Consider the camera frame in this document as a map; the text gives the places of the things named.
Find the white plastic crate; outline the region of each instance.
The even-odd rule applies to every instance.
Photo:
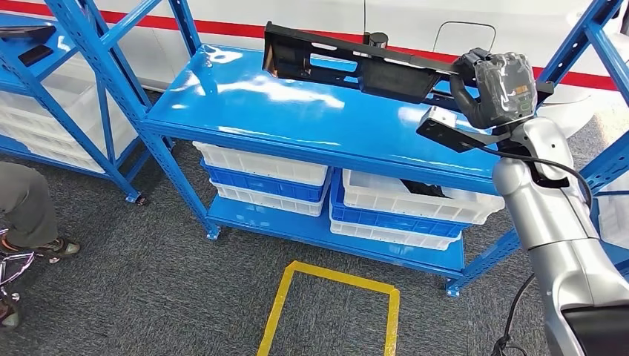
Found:
[[[445,187],[448,198],[413,194],[399,179],[349,169],[343,169],[343,187],[346,206],[415,217],[484,224],[504,208],[501,197]]]
[[[442,237],[417,232],[394,230],[392,228],[380,228],[377,226],[354,224],[352,222],[341,222],[332,219],[330,214],[330,231],[333,234],[359,237],[362,239],[384,241],[387,243],[398,243],[415,247],[430,248],[432,250],[447,250],[450,243],[461,239],[458,237]]]
[[[219,197],[238,200],[240,202],[250,202],[252,204],[266,206],[268,208],[275,208],[290,211],[292,213],[310,215],[313,217],[321,215],[321,208],[323,207],[323,201],[325,201],[325,194],[321,198],[320,202],[307,202],[305,200],[296,200],[279,195],[238,188],[231,185],[217,184],[211,180],[210,182],[216,187]]]
[[[321,186],[328,170],[326,165],[295,159],[254,154],[201,142],[193,142],[193,145],[203,154],[206,165],[291,182]]]
[[[120,154],[136,139],[137,133],[133,127],[130,125],[122,130],[118,129],[117,132],[114,131],[113,141],[114,141],[114,149],[116,152],[116,158],[120,157]],[[49,144],[48,142],[23,142],[28,150],[39,156],[47,157],[50,159],[54,159],[56,161],[60,161],[63,163],[67,163],[69,165],[74,165],[79,168],[84,168],[89,171],[94,171],[97,173],[105,172],[96,161],[86,152],[83,147],[79,145],[76,141],[67,142],[67,145],[76,145],[75,148],[70,150],[65,150],[58,145],[58,142],[54,144]],[[105,146],[97,146],[99,150],[106,156],[107,149]]]
[[[629,174],[623,174],[601,191],[629,191]],[[629,197],[602,196],[599,201],[601,238],[622,248],[629,248]]]
[[[72,58],[42,82],[90,141],[107,154],[93,72],[82,59]],[[116,158],[137,133],[113,99],[107,95]],[[0,131],[39,156],[90,171],[103,169],[34,98],[0,93]]]
[[[93,71],[83,63],[81,59],[72,58],[44,79],[42,84],[72,120],[87,133],[95,124],[100,123],[100,114]],[[0,91],[0,113],[25,128],[68,135],[50,112],[30,96]]]

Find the sandal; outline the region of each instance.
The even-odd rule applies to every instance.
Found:
[[[17,305],[10,300],[10,297],[0,299],[0,332],[12,331],[19,324],[20,316]]]
[[[57,237],[54,241],[40,247],[18,247],[7,241],[6,231],[4,231],[4,234],[2,234],[2,232],[3,231],[0,231],[0,251],[3,251],[5,254],[34,251],[35,253],[45,257],[64,258],[76,254],[81,249],[81,246],[78,243],[73,243],[61,237]]]
[[[62,237],[57,237],[54,241],[33,249],[37,254],[52,258],[69,257],[80,250],[81,246],[78,243],[73,243]]]

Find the yellow floor tape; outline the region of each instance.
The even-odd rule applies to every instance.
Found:
[[[398,342],[398,312],[400,310],[400,291],[395,289],[390,284],[376,282],[375,280],[368,280],[366,278],[352,276],[351,274],[333,271],[327,268],[321,268],[307,263],[294,261],[288,267],[284,269],[284,275],[280,281],[280,286],[277,288],[277,294],[275,295],[275,301],[273,302],[273,308],[269,319],[266,321],[266,328],[264,329],[264,336],[260,343],[260,348],[257,350],[257,356],[267,356],[271,351],[271,343],[273,342],[273,336],[275,330],[277,330],[277,323],[280,321],[280,314],[282,308],[286,302],[286,295],[289,293],[291,287],[291,280],[295,272],[302,272],[313,276],[326,278],[328,280],[334,280],[356,286],[359,288],[368,289],[370,291],[379,291],[380,293],[389,295],[389,315],[386,319],[386,338],[384,341],[384,356],[394,356],[395,346]]]

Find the plastic crate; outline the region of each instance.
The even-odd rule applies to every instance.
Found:
[[[137,133],[133,127],[129,126],[124,130],[118,130],[118,133],[113,137],[114,147],[116,150],[116,158],[120,157],[120,154],[137,138]],[[75,167],[84,168],[89,171],[97,173],[104,173],[105,171],[101,166],[94,161],[94,159],[86,152],[83,147],[75,141],[73,144],[78,145],[78,148],[71,150],[64,150],[57,144],[48,145],[46,142],[23,142],[24,145],[32,154],[54,159],[59,162],[63,162]],[[100,151],[107,156],[107,151],[104,147],[99,147]]]
[[[399,179],[349,169],[343,170],[343,187],[349,207],[460,223],[484,224],[504,208],[501,197],[451,188],[442,188],[447,198],[413,194]]]
[[[623,174],[601,191],[629,191],[629,174]],[[599,204],[601,238],[629,249],[629,196],[609,195],[596,198]]]
[[[251,204],[265,206],[267,208],[275,208],[292,213],[310,215],[318,217],[321,215],[321,208],[325,201],[325,194],[319,202],[307,202],[304,200],[297,200],[288,197],[282,197],[279,195],[273,195],[268,193],[262,193],[260,191],[253,191],[251,189],[238,188],[231,185],[224,185],[212,182],[217,191],[219,197],[238,200],[240,202],[250,202]],[[329,186],[329,179],[326,180],[323,185],[323,191],[326,191]]]
[[[81,63],[81,59],[73,57],[46,77],[42,84],[87,134],[100,124],[101,119],[97,110],[98,98],[93,71]],[[50,112],[30,96],[0,91],[0,113],[4,114],[5,120],[23,128],[57,136],[70,136]]]
[[[82,117],[91,117],[93,125],[87,130],[83,130],[96,147],[105,153],[105,135],[103,134],[102,120],[99,110],[99,102],[96,95],[96,87],[92,87],[87,92],[81,95],[81,100],[85,100],[90,103],[90,113],[83,113]],[[119,109],[115,101],[108,96],[108,108],[110,114],[112,136],[114,138],[114,151],[116,157],[118,157],[128,145],[128,142],[120,142],[116,140],[117,136],[121,136],[129,130],[133,130],[130,122],[125,115]],[[56,121],[56,119],[49,116],[40,116],[35,113],[29,113],[27,111],[21,111],[16,108],[11,108],[11,115],[0,114],[0,127],[8,132],[12,138],[17,141],[29,144],[40,144],[45,146],[54,147],[57,150],[63,151],[82,151],[81,145]],[[58,130],[45,130],[52,126],[59,126],[61,131]]]
[[[280,195],[282,197],[297,200],[305,200],[307,202],[320,202],[325,193],[322,185],[307,185],[303,183],[289,182],[282,179],[233,171],[231,169],[212,167],[210,165],[206,165],[204,159],[201,159],[201,167],[204,167],[204,169],[210,173],[210,180],[218,184],[232,185],[238,188]],[[329,169],[328,171],[328,175],[330,175],[332,173],[332,169]]]
[[[440,237],[457,237],[470,224],[446,220],[427,219],[425,217],[411,217],[408,215],[386,213],[360,208],[351,208],[343,204],[345,195],[342,170],[334,168],[330,183],[331,216],[339,223],[354,223],[376,226],[395,230],[412,231]]]
[[[429,234],[419,234],[411,231],[395,230],[391,228],[380,228],[377,226],[354,224],[334,220],[332,217],[332,207],[330,206],[330,231],[333,234],[359,237],[362,239],[378,240],[387,243],[398,243],[400,245],[430,248],[432,250],[445,251],[450,243],[461,239],[461,234],[457,237],[443,237]]]
[[[223,148],[193,142],[207,165],[259,176],[283,179],[308,185],[322,186],[328,167],[310,162]]]

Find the blue plastic crate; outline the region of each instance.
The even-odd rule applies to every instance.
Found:
[[[457,237],[464,228],[470,226],[469,223],[465,222],[411,217],[345,206],[343,204],[345,189],[343,188],[342,174],[342,169],[334,168],[330,183],[330,206],[332,207],[333,220],[445,237]]]
[[[307,202],[320,202],[321,197],[325,194],[325,191],[323,191],[323,187],[326,186],[325,183],[321,186],[308,185],[290,182],[283,179],[233,171],[231,169],[213,167],[211,165],[206,165],[203,158],[201,159],[201,166],[210,173],[210,179],[212,182],[219,184],[251,189],[253,191],[261,191],[263,193],[304,200]],[[328,168],[328,173],[324,182],[327,182],[331,175],[332,169]]]

